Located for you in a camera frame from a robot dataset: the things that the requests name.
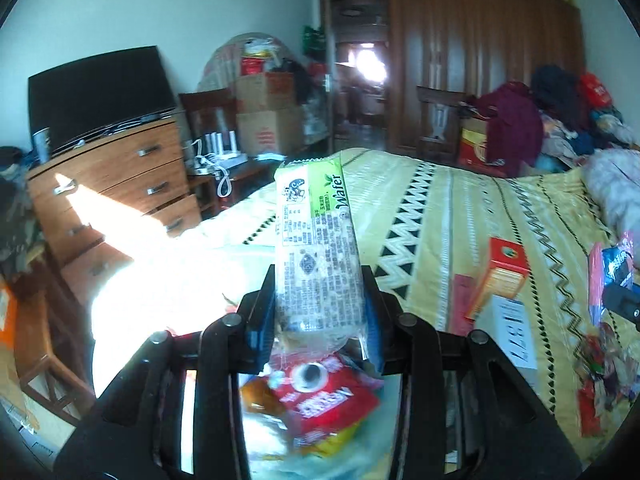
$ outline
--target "doorway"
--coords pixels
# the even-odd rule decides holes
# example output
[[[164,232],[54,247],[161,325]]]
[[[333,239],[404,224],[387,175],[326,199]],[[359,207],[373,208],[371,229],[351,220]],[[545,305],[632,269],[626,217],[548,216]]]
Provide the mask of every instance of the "doorway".
[[[387,0],[330,0],[335,150],[384,150],[387,130]],[[326,26],[324,0],[322,24]]]

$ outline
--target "bed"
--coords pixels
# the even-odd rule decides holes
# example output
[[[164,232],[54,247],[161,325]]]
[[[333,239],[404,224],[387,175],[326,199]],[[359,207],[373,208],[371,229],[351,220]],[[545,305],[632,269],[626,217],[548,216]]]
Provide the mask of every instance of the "bed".
[[[537,393],[588,459],[601,442],[580,437],[573,364],[590,328],[587,255],[612,233],[580,170],[501,180],[363,148],[340,156],[361,263],[405,311],[438,330],[446,328],[453,276],[478,275],[489,237],[525,247],[531,276],[519,300],[532,327]],[[274,184],[265,186],[107,285],[92,312],[98,394],[152,330],[202,330],[260,287],[273,261],[275,200]],[[607,321],[623,346],[637,337],[631,323]]]

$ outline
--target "black television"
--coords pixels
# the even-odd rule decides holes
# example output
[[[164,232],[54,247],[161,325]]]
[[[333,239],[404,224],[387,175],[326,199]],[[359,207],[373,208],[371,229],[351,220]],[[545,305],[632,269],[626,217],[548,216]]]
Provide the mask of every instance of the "black television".
[[[155,46],[78,59],[29,78],[31,134],[48,128],[52,154],[174,108]]]

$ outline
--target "white wall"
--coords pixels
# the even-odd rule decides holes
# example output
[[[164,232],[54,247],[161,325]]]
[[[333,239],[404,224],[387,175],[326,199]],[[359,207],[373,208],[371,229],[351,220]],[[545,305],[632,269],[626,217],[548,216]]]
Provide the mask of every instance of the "white wall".
[[[190,92],[215,49],[238,34],[273,34],[301,56],[310,20],[310,0],[18,0],[0,28],[0,146],[31,149],[33,74],[156,44],[174,91]]]
[[[640,142],[640,37],[618,0],[576,0],[587,69],[609,90]]]

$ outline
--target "drawer handle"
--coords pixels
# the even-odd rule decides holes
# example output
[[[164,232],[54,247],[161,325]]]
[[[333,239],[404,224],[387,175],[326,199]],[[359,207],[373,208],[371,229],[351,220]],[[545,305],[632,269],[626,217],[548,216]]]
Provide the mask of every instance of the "drawer handle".
[[[109,268],[109,264],[107,262],[102,262],[97,264],[91,268],[92,276],[100,276],[105,270]]]
[[[76,187],[78,187],[78,183],[75,180],[70,180],[69,182],[67,182],[63,186],[58,186],[58,187],[53,188],[53,194],[54,195],[62,195],[63,193],[66,193],[67,191],[71,191],[71,190],[75,189]]]
[[[183,222],[184,222],[183,218],[178,218],[175,222],[165,227],[165,229],[168,233],[170,233],[171,231],[175,231],[178,227],[180,227]]]
[[[149,153],[156,152],[160,149],[160,144],[156,144],[155,146],[149,146],[148,148],[143,148],[142,150],[138,150],[138,156],[146,156]]]
[[[161,184],[158,184],[155,187],[150,187],[146,190],[146,194],[148,195],[155,195],[156,193],[161,192],[165,187],[167,187],[169,185],[169,183],[167,181],[162,182]]]
[[[76,227],[73,227],[71,229],[69,229],[69,231],[67,231],[66,233],[69,236],[76,236],[78,233],[81,233],[82,231],[84,231],[85,229],[87,229],[89,226],[87,224],[82,224]]]

